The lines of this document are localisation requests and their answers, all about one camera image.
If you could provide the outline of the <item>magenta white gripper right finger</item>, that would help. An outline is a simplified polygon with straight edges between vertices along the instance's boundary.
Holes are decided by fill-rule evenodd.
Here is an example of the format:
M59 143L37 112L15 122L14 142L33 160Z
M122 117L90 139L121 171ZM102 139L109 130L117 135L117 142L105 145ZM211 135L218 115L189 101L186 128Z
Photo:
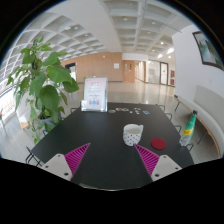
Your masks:
M153 181L157 181L181 170L181 167L168 155L157 155L149 149L135 144L142 162Z

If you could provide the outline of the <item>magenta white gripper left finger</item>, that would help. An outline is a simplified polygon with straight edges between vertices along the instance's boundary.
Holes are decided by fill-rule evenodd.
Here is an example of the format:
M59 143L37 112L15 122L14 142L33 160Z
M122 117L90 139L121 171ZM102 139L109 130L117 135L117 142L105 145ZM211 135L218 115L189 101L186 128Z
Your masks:
M87 143L65 155L56 154L42 166L42 169L70 181L89 146L90 144Z

